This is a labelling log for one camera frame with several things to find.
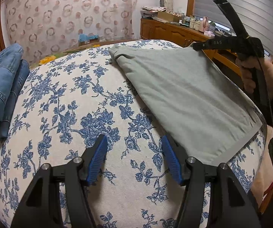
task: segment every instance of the metal screw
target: metal screw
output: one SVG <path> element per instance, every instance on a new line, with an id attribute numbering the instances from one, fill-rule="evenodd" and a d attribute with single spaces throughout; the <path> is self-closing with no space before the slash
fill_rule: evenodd
<path id="1" fill-rule="evenodd" d="M 220 164 L 220 167 L 221 167 L 223 170 L 227 170 L 227 169 L 228 169 L 228 165 L 225 164 L 225 163 L 221 163 L 221 164 Z"/>
<path id="2" fill-rule="evenodd" d="M 187 161 L 191 164 L 195 163 L 195 157 L 188 157 Z"/>
<path id="3" fill-rule="evenodd" d="M 43 165 L 41 166 L 41 168 L 42 168 L 43 170 L 47 170 L 47 169 L 49 169 L 49 167 L 50 167 L 50 165 L 47 164 L 47 163 L 45 163 L 45 164 L 43 164 Z"/>
<path id="4" fill-rule="evenodd" d="M 79 164 L 83 159 L 81 157 L 76 157 L 73 159 L 73 162 Z"/>

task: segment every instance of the wooden cabinet door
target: wooden cabinet door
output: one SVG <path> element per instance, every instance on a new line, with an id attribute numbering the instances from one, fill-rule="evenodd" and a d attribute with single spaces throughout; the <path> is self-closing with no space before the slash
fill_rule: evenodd
<path id="1" fill-rule="evenodd" d="M 201 38 L 201 37 L 196 36 L 194 34 L 190 34 L 190 36 L 191 36 L 191 42 L 190 43 L 192 43 L 192 42 L 203 42 L 203 41 L 206 41 L 205 38 Z"/>
<path id="2" fill-rule="evenodd" d="M 157 23 L 154 25 L 152 39 L 162 39 L 171 41 L 169 26 L 165 23 Z"/>
<path id="3" fill-rule="evenodd" d="M 190 34 L 184 30 L 170 28 L 170 34 L 170 41 L 181 47 L 187 47 L 191 44 Z"/>
<path id="4" fill-rule="evenodd" d="M 141 39 L 151 39 L 152 25 L 150 20 L 141 20 Z"/>

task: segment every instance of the human hand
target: human hand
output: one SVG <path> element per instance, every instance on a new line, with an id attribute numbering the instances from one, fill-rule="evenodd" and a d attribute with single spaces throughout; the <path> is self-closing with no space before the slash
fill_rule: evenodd
<path id="1" fill-rule="evenodd" d="M 262 65 L 263 73 L 266 79 L 269 97 L 270 99 L 273 99 L 273 64 L 269 60 L 266 60 L 264 58 L 259 58 L 259 60 Z M 253 93 L 256 84 L 252 80 L 252 74 L 248 69 L 256 68 L 260 70 L 257 58 L 254 56 L 250 56 L 245 61 L 241 61 L 236 58 L 236 64 L 240 67 L 245 90 L 249 93 Z"/>

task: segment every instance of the blue gripper pad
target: blue gripper pad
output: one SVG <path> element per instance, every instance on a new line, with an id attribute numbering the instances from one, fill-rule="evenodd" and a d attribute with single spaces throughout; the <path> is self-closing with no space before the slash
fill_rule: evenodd
<path id="1" fill-rule="evenodd" d="M 163 153 L 166 157 L 166 161 L 167 161 L 170 173 L 172 175 L 172 178 L 178 184 L 181 185 L 183 183 L 181 165 L 179 163 L 177 156 L 175 155 L 174 151 L 172 150 L 172 147 L 171 147 L 166 135 L 164 135 L 162 137 L 162 150 L 163 150 Z"/>
<path id="2" fill-rule="evenodd" d="M 99 142 L 99 145 L 89 164 L 88 176 L 86 179 L 89 185 L 91 185 L 96 180 L 101 163 L 107 153 L 107 149 L 108 149 L 108 141 L 107 141 L 107 137 L 104 135 L 102 137 L 102 140 Z"/>

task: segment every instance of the floral bedspread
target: floral bedspread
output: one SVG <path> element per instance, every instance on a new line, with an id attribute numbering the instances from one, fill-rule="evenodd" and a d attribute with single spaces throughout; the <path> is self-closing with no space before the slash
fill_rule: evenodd
<path id="1" fill-rule="evenodd" d="M 121 43 L 165 50 L 163 40 Z M 184 188 L 172 179 L 161 149 L 160 125 L 108 49 L 91 48 L 33 69 L 18 98 L 9 136 L 0 142 L 0 220 L 10 227 L 38 168 L 67 163 L 91 147 L 99 134 L 108 152 L 97 181 L 86 188 L 92 213 L 103 227 L 173 227 Z M 228 162 L 245 191 L 260 165 L 266 124 Z M 205 186 L 201 227 L 206 227 L 210 185 Z M 63 223 L 71 227 L 65 188 Z"/>

